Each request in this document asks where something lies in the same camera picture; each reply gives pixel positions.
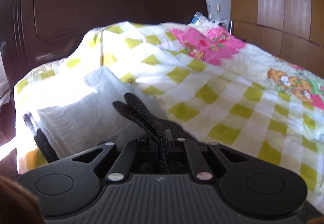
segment checkered bedspread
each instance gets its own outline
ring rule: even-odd
[[[184,27],[122,22],[90,31],[61,64],[36,69],[15,86],[17,109],[24,112],[34,82],[66,71],[86,74],[103,64],[121,81],[156,96],[168,118],[197,139],[218,141],[301,175],[309,200],[324,211],[323,144],[310,141],[324,129],[323,110],[186,55],[170,33]]]

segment floor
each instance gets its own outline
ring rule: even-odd
[[[0,111],[0,146],[9,142],[15,135],[16,112],[13,98],[2,106]],[[11,177],[17,174],[17,153],[13,150],[0,161],[0,175]]]

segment dark wooden headboard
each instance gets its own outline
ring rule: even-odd
[[[90,29],[131,21],[188,23],[205,0],[0,0],[0,42],[11,87],[31,69],[69,56]]]

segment ribbed black plate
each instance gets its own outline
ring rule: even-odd
[[[188,175],[133,175],[126,183],[108,185],[84,211],[51,224],[302,224],[297,216],[255,220],[228,207],[211,185]]]

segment black textured fabric strap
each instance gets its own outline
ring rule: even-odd
[[[125,118],[135,122],[143,128],[152,138],[159,144],[159,167],[162,173],[183,173],[183,164],[180,162],[168,162],[166,159],[166,139],[165,131],[171,130],[173,138],[186,138],[196,141],[189,133],[186,133],[182,127],[172,121],[159,119],[154,116],[145,106],[145,104],[137,98],[137,96],[126,93],[124,95],[125,103],[114,101],[113,106]],[[153,165],[142,165],[145,172],[149,172]]]

